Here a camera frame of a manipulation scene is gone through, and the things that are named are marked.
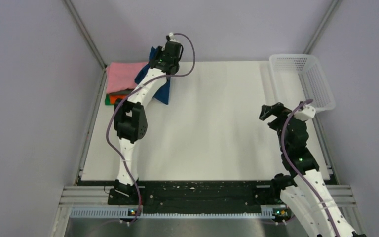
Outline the dark blue t shirt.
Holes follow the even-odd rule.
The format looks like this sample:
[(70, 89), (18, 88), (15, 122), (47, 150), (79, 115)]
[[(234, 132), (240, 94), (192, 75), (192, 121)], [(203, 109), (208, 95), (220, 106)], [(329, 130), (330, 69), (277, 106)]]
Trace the dark blue t shirt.
[[(151, 47), (150, 53), (149, 53), (149, 61), (152, 60), (156, 53), (158, 51), (158, 48)], [(139, 84), (144, 77), (146, 76), (150, 66), (149, 63), (147, 63), (145, 66), (142, 67), (142, 69), (138, 72), (136, 75), (134, 82), (136, 84)], [(170, 97), (170, 78), (167, 78), (167, 82), (158, 89), (158, 91), (153, 96), (155, 99), (157, 99), (159, 102), (168, 105), (169, 104), (169, 97)]]

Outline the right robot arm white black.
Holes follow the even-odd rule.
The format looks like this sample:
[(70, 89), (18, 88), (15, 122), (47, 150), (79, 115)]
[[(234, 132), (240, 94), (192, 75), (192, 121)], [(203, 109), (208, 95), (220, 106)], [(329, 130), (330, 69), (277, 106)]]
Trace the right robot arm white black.
[(277, 133), (282, 164), (289, 172), (272, 179), (269, 196), (287, 205), (310, 237), (359, 237), (334, 201), (307, 147), (306, 123), (317, 113), (311, 102), (301, 101), (292, 110), (281, 102), (261, 107), (259, 120), (275, 116), (268, 126)]

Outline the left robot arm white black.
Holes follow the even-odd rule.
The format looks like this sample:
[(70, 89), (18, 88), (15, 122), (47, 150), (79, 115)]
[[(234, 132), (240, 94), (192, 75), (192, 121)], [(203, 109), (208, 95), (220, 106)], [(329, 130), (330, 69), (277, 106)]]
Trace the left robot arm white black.
[(135, 153), (138, 141), (148, 130), (145, 109), (152, 98), (164, 104), (169, 102), (170, 78), (180, 68), (184, 47), (177, 40), (171, 40), (164, 46), (152, 48), (149, 61), (136, 74), (136, 87), (125, 96), (117, 99), (114, 114), (109, 127), (113, 127), (119, 145), (108, 144), (119, 154), (120, 166), (114, 182), (114, 190), (126, 204), (133, 204), (139, 196), (138, 174), (135, 168)]

